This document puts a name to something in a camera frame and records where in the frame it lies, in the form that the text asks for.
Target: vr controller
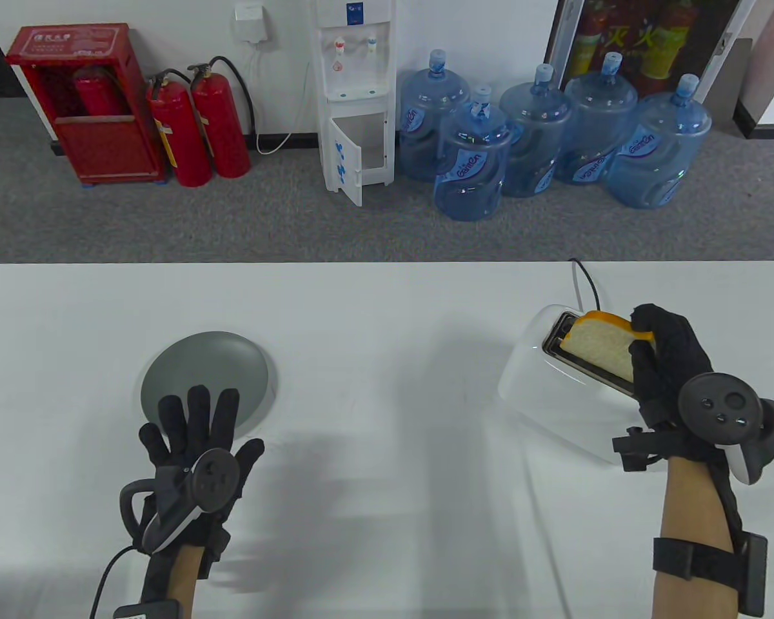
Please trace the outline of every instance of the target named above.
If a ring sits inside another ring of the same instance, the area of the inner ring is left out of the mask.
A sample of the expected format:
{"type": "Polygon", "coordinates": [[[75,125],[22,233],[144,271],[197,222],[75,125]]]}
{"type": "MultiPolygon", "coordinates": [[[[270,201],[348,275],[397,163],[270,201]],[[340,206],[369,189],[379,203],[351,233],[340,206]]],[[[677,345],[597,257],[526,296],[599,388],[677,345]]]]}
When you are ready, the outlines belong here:
{"type": "Polygon", "coordinates": [[[202,513],[222,509],[235,494],[240,477],[235,457],[219,447],[205,451],[192,468],[159,466],[151,480],[137,480],[121,490],[121,518],[137,540],[143,523],[134,515],[138,493],[154,493],[156,513],[143,529],[141,547],[152,555],[170,545],[202,513]]]}
{"type": "MultiPolygon", "coordinates": [[[[649,427],[666,417],[653,404],[640,409],[649,427]]],[[[723,450],[734,477],[756,483],[774,459],[774,400],[759,398],[750,386],[729,374],[710,372],[691,378],[679,392],[682,422],[694,436],[723,450]]],[[[613,439],[626,471],[640,471],[649,455],[676,455],[682,431],[643,431],[629,428],[629,436],[613,439]]]]}

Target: fire extinguisher cabinet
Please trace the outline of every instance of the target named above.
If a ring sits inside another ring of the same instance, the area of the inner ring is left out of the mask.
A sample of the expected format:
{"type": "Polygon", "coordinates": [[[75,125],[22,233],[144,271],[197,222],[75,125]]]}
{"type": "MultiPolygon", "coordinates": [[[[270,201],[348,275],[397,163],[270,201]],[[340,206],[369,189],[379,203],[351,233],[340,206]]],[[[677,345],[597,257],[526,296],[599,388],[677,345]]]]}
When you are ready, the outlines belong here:
{"type": "Polygon", "coordinates": [[[395,171],[395,0],[306,0],[324,180],[361,206],[395,171]]]}
{"type": "Polygon", "coordinates": [[[84,185],[165,182],[127,24],[27,26],[6,59],[22,68],[84,185]]]}

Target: bottle cap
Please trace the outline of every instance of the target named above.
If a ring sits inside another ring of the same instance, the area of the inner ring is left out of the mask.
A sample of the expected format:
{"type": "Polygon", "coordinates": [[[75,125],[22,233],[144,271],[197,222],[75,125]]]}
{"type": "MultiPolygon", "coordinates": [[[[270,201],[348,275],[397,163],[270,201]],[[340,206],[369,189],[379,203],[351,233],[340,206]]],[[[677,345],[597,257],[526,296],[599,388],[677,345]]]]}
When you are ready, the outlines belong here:
{"type": "Polygon", "coordinates": [[[622,54],[619,52],[608,52],[605,54],[605,60],[602,62],[602,75],[616,75],[620,65],[622,65],[622,54]]]}
{"type": "Polygon", "coordinates": [[[445,50],[432,50],[430,52],[430,70],[435,74],[444,71],[444,64],[447,60],[445,50]]]}
{"type": "Polygon", "coordinates": [[[553,67],[549,64],[540,64],[537,66],[537,78],[535,82],[537,84],[549,82],[553,79],[553,67]]]}
{"type": "Polygon", "coordinates": [[[690,99],[697,91],[697,86],[699,86],[699,77],[694,74],[685,74],[679,79],[677,94],[684,99],[690,99]]]}
{"type": "Polygon", "coordinates": [[[473,91],[473,101],[475,103],[490,103],[490,86],[487,84],[476,86],[475,91],[473,91]]]}

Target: wall socket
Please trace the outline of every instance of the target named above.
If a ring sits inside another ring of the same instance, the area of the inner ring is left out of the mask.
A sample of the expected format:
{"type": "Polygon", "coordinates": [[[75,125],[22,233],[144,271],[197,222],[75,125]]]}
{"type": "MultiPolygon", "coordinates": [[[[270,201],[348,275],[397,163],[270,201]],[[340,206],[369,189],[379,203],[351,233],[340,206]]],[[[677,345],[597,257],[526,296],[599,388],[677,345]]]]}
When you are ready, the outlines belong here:
{"type": "Polygon", "coordinates": [[[260,2],[236,3],[234,14],[235,35],[240,41],[261,43],[267,40],[264,23],[264,4],[260,2]]]}

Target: fire extinguisher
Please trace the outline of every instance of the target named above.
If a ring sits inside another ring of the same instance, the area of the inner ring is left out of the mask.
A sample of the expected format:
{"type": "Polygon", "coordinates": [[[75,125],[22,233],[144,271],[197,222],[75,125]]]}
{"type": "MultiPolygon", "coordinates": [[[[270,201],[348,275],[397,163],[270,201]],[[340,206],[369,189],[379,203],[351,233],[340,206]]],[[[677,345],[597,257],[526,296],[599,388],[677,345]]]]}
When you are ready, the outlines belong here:
{"type": "Polygon", "coordinates": [[[77,94],[91,116],[117,116],[130,113],[121,86],[103,67],[83,67],[72,76],[77,94]]]}
{"type": "Polygon", "coordinates": [[[189,70],[193,71],[193,79],[190,91],[212,148],[215,170],[224,178],[239,178],[248,173],[252,162],[244,141],[241,122],[237,117],[230,81],[223,75],[212,72],[212,65],[219,60],[231,68],[241,85],[249,106],[250,131],[254,132],[255,113],[252,111],[249,91],[240,73],[229,59],[215,56],[207,64],[191,65],[189,70]]]}
{"type": "Polygon", "coordinates": [[[212,178],[210,158],[189,92],[185,85],[169,80],[169,74],[189,82],[189,77],[174,68],[157,74],[147,91],[149,108],[178,183],[185,188],[199,188],[212,178]]]}

